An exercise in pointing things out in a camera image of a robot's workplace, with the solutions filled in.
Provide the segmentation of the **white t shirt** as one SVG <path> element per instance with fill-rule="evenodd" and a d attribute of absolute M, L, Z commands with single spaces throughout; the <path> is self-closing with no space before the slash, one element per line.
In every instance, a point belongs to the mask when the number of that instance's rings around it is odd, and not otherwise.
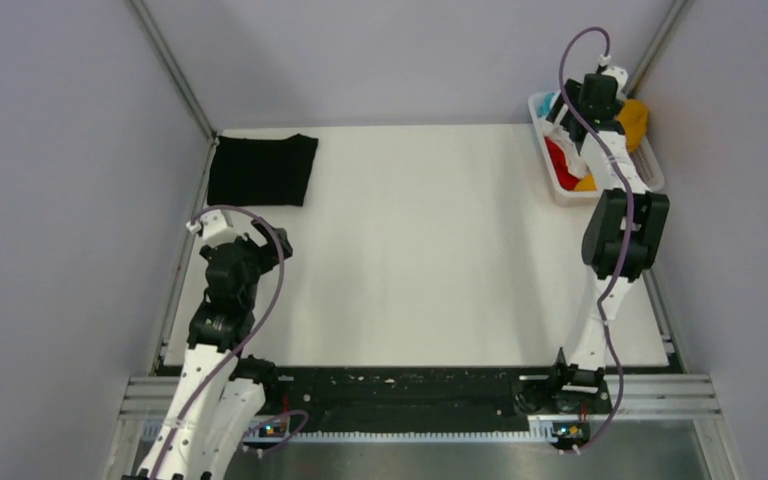
<path fill-rule="evenodd" d="M 572 175 L 582 180 L 590 174 L 590 170 L 585 160 L 581 157 L 578 147 L 571 139 L 569 133 L 560 124 L 543 118 L 541 120 L 541 132 L 544 138 L 548 137 L 563 150 L 568 170 Z"/>

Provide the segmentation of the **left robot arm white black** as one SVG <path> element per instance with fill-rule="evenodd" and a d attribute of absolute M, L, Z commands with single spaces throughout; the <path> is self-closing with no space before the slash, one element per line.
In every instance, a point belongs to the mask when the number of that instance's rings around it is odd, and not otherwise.
<path fill-rule="evenodd" d="M 184 363 L 171 404 L 135 479 L 221 479 L 246 428 L 279 404 L 273 363 L 242 351 L 256 331 L 258 285 L 282 272 L 293 247 L 283 228 L 262 219 L 258 244 L 217 214 L 195 224 L 205 243 L 206 286 L 188 328 Z"/>

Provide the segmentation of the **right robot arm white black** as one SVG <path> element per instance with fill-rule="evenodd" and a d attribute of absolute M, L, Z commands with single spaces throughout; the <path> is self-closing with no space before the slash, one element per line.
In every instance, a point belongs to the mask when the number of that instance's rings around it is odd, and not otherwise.
<path fill-rule="evenodd" d="M 559 349 L 546 385 L 549 404 L 560 412 L 574 411 L 587 395 L 605 394 L 605 370 L 616 353 L 610 325 L 633 283 L 652 267 L 670 207 L 630 158 L 617 118 L 623 107 L 619 89 L 608 72 L 569 79 L 549 115 L 569 133 L 599 192 L 581 244 L 591 275 L 583 299 L 587 313 Z"/>

